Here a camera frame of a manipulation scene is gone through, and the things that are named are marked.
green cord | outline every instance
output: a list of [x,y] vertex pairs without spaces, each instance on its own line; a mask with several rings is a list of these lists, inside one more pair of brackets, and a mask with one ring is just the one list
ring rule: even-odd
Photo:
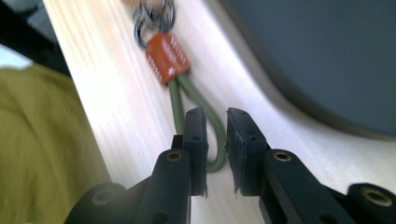
[[177,134],[184,133],[184,111],[181,102],[180,92],[178,91],[177,82],[172,79],[168,82],[169,91],[171,93],[172,110]]
[[207,103],[205,98],[201,95],[198,90],[189,82],[186,74],[181,74],[176,77],[176,80],[172,80],[168,83],[169,90],[171,92],[171,101],[172,101],[172,109],[174,111],[175,125],[177,127],[177,133],[181,134],[183,132],[179,132],[183,130],[183,128],[178,128],[180,126],[184,127],[184,113],[183,106],[180,99],[180,93],[178,91],[178,86],[180,86],[184,92],[186,92],[187,96],[190,97],[198,106],[202,107],[206,112],[207,118],[212,123],[213,128],[215,130],[216,138],[218,141],[218,153],[214,161],[209,161],[207,163],[207,171],[209,173],[215,173],[219,171],[226,162],[226,151],[225,151],[225,142],[227,135],[225,133],[224,127],[219,119],[219,116]]

yellow-green fabric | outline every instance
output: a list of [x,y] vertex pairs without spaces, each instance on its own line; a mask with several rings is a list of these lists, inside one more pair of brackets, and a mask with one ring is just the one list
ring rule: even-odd
[[37,64],[0,69],[0,223],[64,223],[107,181],[72,80]]

screw hole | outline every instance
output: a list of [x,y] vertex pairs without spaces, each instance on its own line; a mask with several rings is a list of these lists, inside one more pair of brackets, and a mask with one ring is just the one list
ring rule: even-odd
[[166,224],[168,223],[169,216],[163,212],[158,212],[151,217],[152,224]]
[[279,161],[291,161],[291,156],[285,152],[274,153],[274,158]]
[[338,221],[335,217],[329,214],[323,214],[319,217],[321,223],[324,224],[338,224]]
[[385,207],[390,207],[393,205],[392,199],[379,190],[364,188],[362,189],[362,194],[364,198],[370,203],[375,203]]
[[182,158],[181,153],[179,152],[171,152],[166,155],[166,159],[169,161],[180,161]]
[[95,205],[105,205],[114,199],[114,191],[111,189],[102,189],[92,197],[92,203]]

wooden surface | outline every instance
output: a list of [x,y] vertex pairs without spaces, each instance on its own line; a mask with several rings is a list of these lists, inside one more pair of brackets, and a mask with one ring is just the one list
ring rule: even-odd
[[[151,174],[175,128],[168,89],[134,41],[130,9],[118,0],[45,0],[80,99],[114,182],[129,188]],[[191,80],[226,121],[246,110],[270,146],[297,154],[318,180],[341,192],[371,182],[396,192],[396,140],[329,128],[274,88],[217,1],[177,1],[173,33],[189,55]],[[185,101],[186,110],[194,105]],[[209,130],[210,158],[214,156]],[[258,198],[235,197],[229,165],[209,175],[209,197],[193,198],[191,223],[263,223]]]

orange cord lock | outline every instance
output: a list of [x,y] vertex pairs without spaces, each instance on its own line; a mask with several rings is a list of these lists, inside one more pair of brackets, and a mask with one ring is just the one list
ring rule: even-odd
[[146,48],[146,58],[163,85],[191,68],[183,49],[169,33],[159,32],[150,39]]

